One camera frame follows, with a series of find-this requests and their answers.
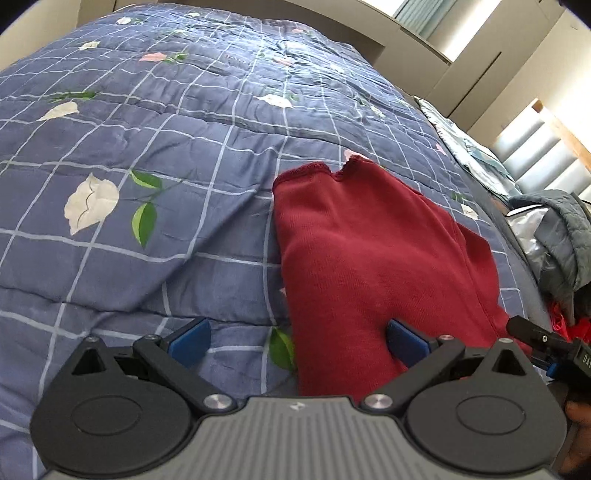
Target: gray jacket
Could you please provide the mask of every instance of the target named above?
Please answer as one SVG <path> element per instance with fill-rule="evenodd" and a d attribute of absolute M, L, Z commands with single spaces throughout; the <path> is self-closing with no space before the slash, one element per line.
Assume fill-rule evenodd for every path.
<path fill-rule="evenodd" d="M 547 250 L 538 286 L 560 303 L 573 325 L 591 316 L 591 213 L 575 194 L 561 190 L 509 200 L 513 208 L 536 203 L 550 207 L 534 234 Z"/>

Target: bed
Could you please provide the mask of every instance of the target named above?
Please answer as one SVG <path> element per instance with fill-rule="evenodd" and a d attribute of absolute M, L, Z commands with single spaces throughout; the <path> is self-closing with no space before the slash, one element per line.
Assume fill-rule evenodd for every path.
<path fill-rule="evenodd" d="M 303 24 L 129 7 L 8 67 L 0 99 L 3 479 L 43 473 L 28 422 L 89 333 L 129 345 L 206 316 L 197 374 L 236 398 L 296 390 L 269 355 L 289 333 L 271 186 L 311 161 L 359 153 L 422 192 L 488 240 L 499 304 L 543 322 L 486 192 L 411 99 Z"/>

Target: red fabric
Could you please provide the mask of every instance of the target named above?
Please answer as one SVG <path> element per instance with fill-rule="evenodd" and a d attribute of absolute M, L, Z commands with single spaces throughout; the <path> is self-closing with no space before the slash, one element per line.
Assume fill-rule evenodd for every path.
<path fill-rule="evenodd" d="M 487 241 L 379 165 L 308 164 L 273 191 L 302 395 L 359 401 L 402 373 L 392 318 L 469 346 L 507 335 Z"/>
<path fill-rule="evenodd" d="M 577 321 L 577 325 L 569 327 L 557 301 L 552 301 L 548 305 L 548 312 L 552 328 L 556 333 L 562 335 L 569 342 L 580 338 L 585 343 L 591 343 L 591 323 L 588 318 L 581 318 Z"/>

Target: human hand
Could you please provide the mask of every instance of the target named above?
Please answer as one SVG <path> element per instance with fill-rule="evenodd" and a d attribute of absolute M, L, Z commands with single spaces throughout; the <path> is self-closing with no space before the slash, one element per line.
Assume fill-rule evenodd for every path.
<path fill-rule="evenodd" d="M 566 416 L 579 424 L 579 431 L 560 469 L 563 475 L 572 472 L 591 458 L 591 405 L 568 402 Z"/>

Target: gray gripper base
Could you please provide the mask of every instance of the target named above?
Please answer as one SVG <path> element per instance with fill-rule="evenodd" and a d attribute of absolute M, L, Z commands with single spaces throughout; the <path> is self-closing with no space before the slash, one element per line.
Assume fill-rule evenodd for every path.
<path fill-rule="evenodd" d="M 347 398 L 250 398 L 203 420 L 176 457 L 130 480 L 465 480 L 416 452 L 389 417 Z M 547 471 L 522 480 L 556 480 Z M 72 480 L 50 472 L 44 480 Z"/>

